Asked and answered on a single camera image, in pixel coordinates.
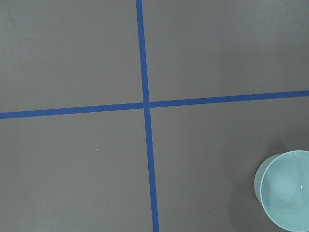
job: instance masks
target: cup rim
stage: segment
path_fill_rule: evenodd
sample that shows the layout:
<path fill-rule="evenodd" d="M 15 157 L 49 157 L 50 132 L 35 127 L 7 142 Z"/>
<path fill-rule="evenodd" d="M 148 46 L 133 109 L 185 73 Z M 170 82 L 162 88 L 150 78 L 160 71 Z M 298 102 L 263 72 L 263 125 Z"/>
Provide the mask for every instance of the cup rim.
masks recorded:
<path fill-rule="evenodd" d="M 282 153 L 282 154 L 279 154 L 272 162 L 270 162 L 270 164 L 267 166 L 267 168 L 265 169 L 263 175 L 262 175 L 262 180 L 261 180 L 261 185 L 260 185 L 260 189 L 259 189 L 259 194 L 260 194 L 260 199 L 261 199 L 261 205 L 264 209 L 264 211 L 266 212 L 267 216 L 279 227 L 283 228 L 284 230 L 287 230 L 287 231 L 292 231 L 292 232 L 305 232 L 305 231 L 297 231 L 297 230 L 291 230 L 291 229 L 288 229 L 288 228 L 285 228 L 281 225 L 279 225 L 275 220 L 273 220 L 273 218 L 270 216 L 270 214 L 268 213 L 268 211 L 265 209 L 264 207 L 264 203 L 263 203 L 263 198 L 262 198 L 262 185 L 263 185 L 263 181 L 264 181 L 264 176 L 267 172 L 267 170 L 270 168 L 270 166 L 279 158 L 281 158 L 282 156 L 285 156 L 285 155 L 289 155 L 291 153 L 294 153 L 294 152 L 305 152 L 309 155 L 309 151 L 304 151 L 304 150 L 295 150 L 295 151 L 288 151 L 288 152 L 285 152 L 285 153 Z"/>

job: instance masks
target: gray surface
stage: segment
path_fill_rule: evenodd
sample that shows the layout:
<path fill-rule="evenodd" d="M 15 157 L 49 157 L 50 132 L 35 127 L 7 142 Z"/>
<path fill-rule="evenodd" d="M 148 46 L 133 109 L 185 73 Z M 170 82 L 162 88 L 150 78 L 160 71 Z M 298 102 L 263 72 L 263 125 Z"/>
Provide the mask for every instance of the gray surface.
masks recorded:
<path fill-rule="evenodd" d="M 0 112 L 142 102 L 134 0 L 1 1 Z"/>
<path fill-rule="evenodd" d="M 309 98 L 152 109 L 161 232 L 284 231 L 253 190 L 258 166 L 309 150 Z"/>
<path fill-rule="evenodd" d="M 0 127 L 1 232 L 152 230 L 142 110 Z"/>
<path fill-rule="evenodd" d="M 144 0 L 152 101 L 309 85 L 309 1 Z"/>

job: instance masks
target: plastic cup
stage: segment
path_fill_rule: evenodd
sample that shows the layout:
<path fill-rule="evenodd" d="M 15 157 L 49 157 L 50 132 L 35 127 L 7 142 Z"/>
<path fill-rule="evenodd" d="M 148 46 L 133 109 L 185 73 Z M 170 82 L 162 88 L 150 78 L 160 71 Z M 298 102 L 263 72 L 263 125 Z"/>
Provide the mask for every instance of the plastic cup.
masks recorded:
<path fill-rule="evenodd" d="M 255 174 L 254 190 L 276 225 L 309 231 L 309 152 L 290 151 L 265 160 Z"/>

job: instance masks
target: blue line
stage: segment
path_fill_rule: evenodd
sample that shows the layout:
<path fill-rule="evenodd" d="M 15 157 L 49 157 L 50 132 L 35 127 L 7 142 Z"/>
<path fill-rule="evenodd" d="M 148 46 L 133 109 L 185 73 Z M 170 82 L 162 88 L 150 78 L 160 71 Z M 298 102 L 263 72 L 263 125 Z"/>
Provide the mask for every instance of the blue line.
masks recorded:
<path fill-rule="evenodd" d="M 277 93 L 260 93 L 260 94 L 248 94 L 248 95 L 212 97 L 212 98 L 195 98 L 195 99 L 156 101 L 156 102 L 153 101 L 150 103 L 150 107 L 158 108 L 158 107 L 170 107 L 170 106 L 182 106 L 182 105 L 199 105 L 199 104 L 242 102 L 242 101 L 244 102 L 244 101 L 256 101 L 256 100 L 279 99 L 279 98 L 296 98 L 296 97 L 308 97 L 308 96 L 309 96 L 309 90 L 277 92 Z"/>
<path fill-rule="evenodd" d="M 137 13 L 137 25 L 138 25 L 139 43 L 140 43 L 140 71 L 141 71 L 141 81 L 143 89 L 151 213 L 153 220 L 153 232 L 159 232 L 158 205 L 157 205 L 156 187 L 155 187 L 154 147 L 153 147 L 153 137 L 151 128 L 145 33 L 144 33 L 143 9 L 141 0 L 136 0 L 136 13 Z"/>
<path fill-rule="evenodd" d="M 142 108 L 143 103 L 139 102 L 139 103 L 127 103 L 127 104 L 115 104 L 115 105 L 83 106 L 83 107 L 62 108 L 62 109 L 31 110 L 31 111 L 0 113 L 0 119 L 51 116 L 51 115 L 69 115 L 69 114 L 93 113 L 103 111 L 133 110 Z"/>

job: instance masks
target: vertical blue line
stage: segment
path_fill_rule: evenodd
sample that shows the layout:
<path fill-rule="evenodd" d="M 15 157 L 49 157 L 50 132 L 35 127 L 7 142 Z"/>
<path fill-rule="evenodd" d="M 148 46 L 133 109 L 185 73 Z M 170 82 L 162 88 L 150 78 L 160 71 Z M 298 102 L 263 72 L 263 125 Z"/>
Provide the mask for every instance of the vertical blue line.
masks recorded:
<path fill-rule="evenodd" d="M 153 220 L 153 232 L 159 232 L 158 205 L 157 205 L 156 187 L 155 187 L 154 148 L 153 148 L 153 136 L 151 129 L 145 33 L 144 33 L 143 9 L 141 0 L 136 0 L 136 13 L 137 13 L 137 25 L 138 25 L 139 43 L 140 43 L 140 70 L 141 70 L 141 81 L 143 90 L 151 213 Z"/>

